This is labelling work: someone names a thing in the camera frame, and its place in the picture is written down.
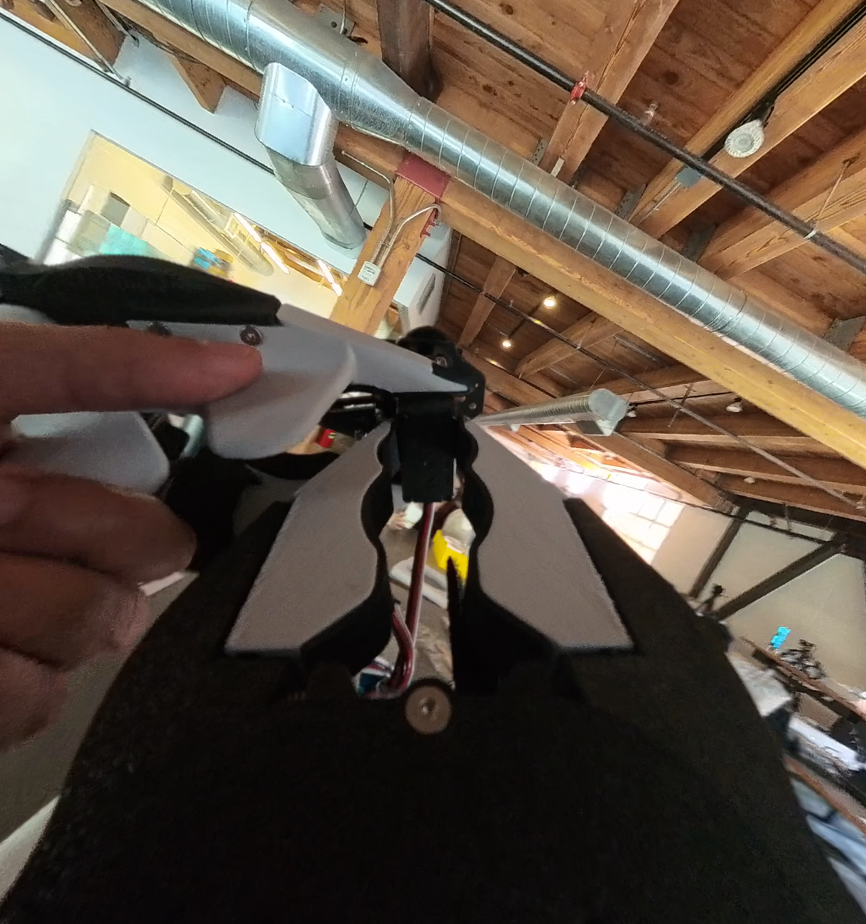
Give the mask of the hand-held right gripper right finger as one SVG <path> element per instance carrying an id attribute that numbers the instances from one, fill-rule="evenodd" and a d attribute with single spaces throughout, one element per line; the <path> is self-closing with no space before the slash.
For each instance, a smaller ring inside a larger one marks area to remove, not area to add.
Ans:
<path id="1" fill-rule="evenodd" d="M 462 433 L 473 528 L 462 654 L 480 668 L 632 653 L 633 638 L 563 495 L 484 428 Z"/>

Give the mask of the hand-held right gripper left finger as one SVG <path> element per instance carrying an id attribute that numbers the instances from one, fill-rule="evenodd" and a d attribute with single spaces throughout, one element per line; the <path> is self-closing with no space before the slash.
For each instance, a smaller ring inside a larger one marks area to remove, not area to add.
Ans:
<path id="1" fill-rule="evenodd" d="M 226 653 L 364 668 L 383 651 L 393 614 L 378 540 L 391 513 L 390 435 L 378 425 L 300 488 Z"/>

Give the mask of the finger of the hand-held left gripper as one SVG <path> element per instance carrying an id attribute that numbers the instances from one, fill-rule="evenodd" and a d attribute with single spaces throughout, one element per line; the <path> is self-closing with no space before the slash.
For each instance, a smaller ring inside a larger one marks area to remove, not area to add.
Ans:
<path id="1" fill-rule="evenodd" d="M 262 372 L 204 409 L 208 445 L 226 458 L 276 456 L 299 444 L 349 387 L 393 395 L 467 395 L 426 357 L 316 315 L 257 328 Z"/>

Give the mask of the blue toy robot arm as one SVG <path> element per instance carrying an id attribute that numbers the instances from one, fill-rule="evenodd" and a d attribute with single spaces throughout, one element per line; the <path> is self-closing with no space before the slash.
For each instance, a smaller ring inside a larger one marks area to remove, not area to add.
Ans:
<path id="1" fill-rule="evenodd" d="M 454 496 L 463 423 L 483 411 L 485 376 L 435 327 L 416 328 L 397 344 L 430 361 L 434 378 L 448 387 L 435 391 L 416 385 L 396 392 L 393 422 L 401 494 L 407 503 L 447 502 Z"/>

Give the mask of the person's left hand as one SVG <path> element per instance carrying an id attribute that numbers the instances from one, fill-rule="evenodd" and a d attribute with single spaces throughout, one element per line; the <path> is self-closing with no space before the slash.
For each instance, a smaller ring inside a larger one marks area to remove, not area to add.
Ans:
<path id="1" fill-rule="evenodd" d="M 22 415 L 191 408 L 261 370 L 244 345 L 0 322 L 0 456 Z M 54 722 L 71 671 L 138 640 L 142 585 L 194 548 L 153 497 L 0 463 L 0 752 Z"/>

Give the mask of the wooden column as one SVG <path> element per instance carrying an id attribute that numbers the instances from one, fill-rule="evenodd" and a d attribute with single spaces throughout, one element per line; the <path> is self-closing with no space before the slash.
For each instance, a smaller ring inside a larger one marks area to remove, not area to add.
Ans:
<path id="1" fill-rule="evenodd" d="M 388 187 L 388 202 L 368 234 L 330 319 L 374 335 L 439 216 L 450 177 L 405 154 Z"/>

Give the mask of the hanging linear lamp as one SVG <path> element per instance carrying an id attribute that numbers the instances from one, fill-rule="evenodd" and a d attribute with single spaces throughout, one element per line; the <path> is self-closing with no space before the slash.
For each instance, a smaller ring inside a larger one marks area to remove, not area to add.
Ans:
<path id="1" fill-rule="evenodd" d="M 573 425 L 587 436 L 608 437 L 627 417 L 629 402 L 608 389 L 595 389 L 569 398 L 488 413 L 477 418 L 487 428 L 518 430 L 531 425 Z"/>

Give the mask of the wooden office table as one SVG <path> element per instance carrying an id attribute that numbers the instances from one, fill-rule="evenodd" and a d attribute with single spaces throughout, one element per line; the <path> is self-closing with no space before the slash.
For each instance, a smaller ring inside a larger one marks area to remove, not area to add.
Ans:
<path id="1" fill-rule="evenodd" d="M 796 697 L 810 697 L 842 718 L 866 721 L 865 693 L 831 679 L 817 658 L 813 642 L 800 639 L 795 646 L 776 648 L 743 641 L 751 647 L 751 657 L 772 672 Z"/>

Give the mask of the black ceiling pipe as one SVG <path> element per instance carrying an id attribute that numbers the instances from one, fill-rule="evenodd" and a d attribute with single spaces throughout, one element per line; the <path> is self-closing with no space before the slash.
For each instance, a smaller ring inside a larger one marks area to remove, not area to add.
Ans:
<path id="1" fill-rule="evenodd" d="M 542 57 L 527 51 L 517 42 L 510 40 L 501 32 L 487 25 L 480 18 L 474 17 L 454 3 L 446 1 L 428 1 L 427 5 L 457 22 L 462 28 L 467 29 L 473 35 L 483 39 L 500 52 L 507 54 L 514 61 L 546 78 L 549 82 L 554 84 L 554 86 L 562 90 L 567 90 L 573 99 L 579 99 L 586 103 L 591 109 L 596 110 L 601 115 L 606 116 L 631 133 L 634 133 L 639 138 L 670 156 L 671 159 L 677 160 L 683 166 L 690 168 L 701 178 L 714 182 L 717 187 L 728 191 L 745 205 L 751 206 L 757 212 L 765 215 L 771 222 L 780 224 L 796 235 L 801 241 L 810 241 L 814 243 L 815 246 L 823 249 L 837 259 L 844 261 L 855 271 L 866 277 L 865 258 L 859 256 L 851 249 L 846 248 L 843 244 L 840 244 L 829 235 L 819 231 L 814 225 L 806 223 L 792 213 L 782 209 L 774 202 L 769 201 L 758 192 L 745 186 L 739 180 L 729 177 L 722 170 L 716 168 L 711 161 L 705 160 L 700 155 L 690 153 L 679 144 L 672 142 L 664 135 L 644 125 L 636 116 L 607 100 L 596 91 L 589 88 L 576 90 L 575 82 L 552 64 L 548 63 Z"/>

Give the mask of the white ceiling sensor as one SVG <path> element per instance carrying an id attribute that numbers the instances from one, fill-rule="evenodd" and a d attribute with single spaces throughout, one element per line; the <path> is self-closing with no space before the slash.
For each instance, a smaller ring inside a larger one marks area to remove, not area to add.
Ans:
<path id="1" fill-rule="evenodd" d="M 724 153 L 733 159 L 744 160 L 761 151 L 765 144 L 764 117 L 754 117 L 727 134 L 723 142 Z"/>

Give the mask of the silver ventilation duct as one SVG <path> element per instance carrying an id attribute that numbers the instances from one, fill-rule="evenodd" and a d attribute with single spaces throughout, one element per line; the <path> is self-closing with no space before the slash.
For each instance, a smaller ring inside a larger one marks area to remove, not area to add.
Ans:
<path id="1" fill-rule="evenodd" d="M 866 365 L 649 237 L 422 97 L 381 58 L 289 2 L 151 1 L 259 74 L 281 64 L 336 119 L 403 147 L 713 334 L 866 421 Z"/>

